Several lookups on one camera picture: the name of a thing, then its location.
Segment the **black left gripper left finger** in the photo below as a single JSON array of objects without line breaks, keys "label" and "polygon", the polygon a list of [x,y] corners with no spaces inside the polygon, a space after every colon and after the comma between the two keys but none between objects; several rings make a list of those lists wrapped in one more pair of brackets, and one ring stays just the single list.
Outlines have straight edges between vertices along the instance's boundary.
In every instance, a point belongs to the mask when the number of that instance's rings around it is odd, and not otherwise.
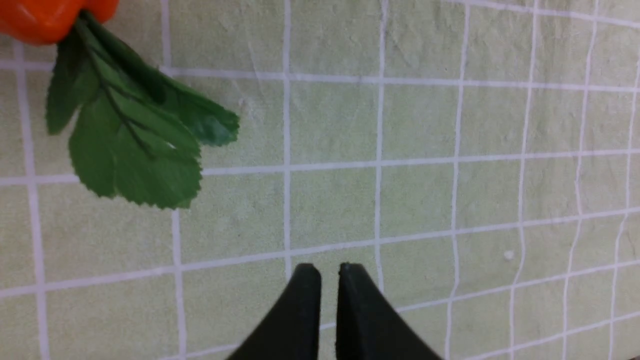
[{"label": "black left gripper left finger", "polygon": [[298,264],[278,300],[230,360],[316,360],[319,353],[322,276]]}]

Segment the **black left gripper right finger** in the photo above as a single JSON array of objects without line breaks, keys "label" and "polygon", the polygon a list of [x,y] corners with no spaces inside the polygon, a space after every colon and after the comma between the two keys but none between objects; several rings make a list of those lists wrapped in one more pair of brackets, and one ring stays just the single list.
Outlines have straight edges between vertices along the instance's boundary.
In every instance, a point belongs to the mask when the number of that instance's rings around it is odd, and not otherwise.
[{"label": "black left gripper right finger", "polygon": [[340,265],[336,313],[338,360],[439,360],[394,310],[358,263]]}]

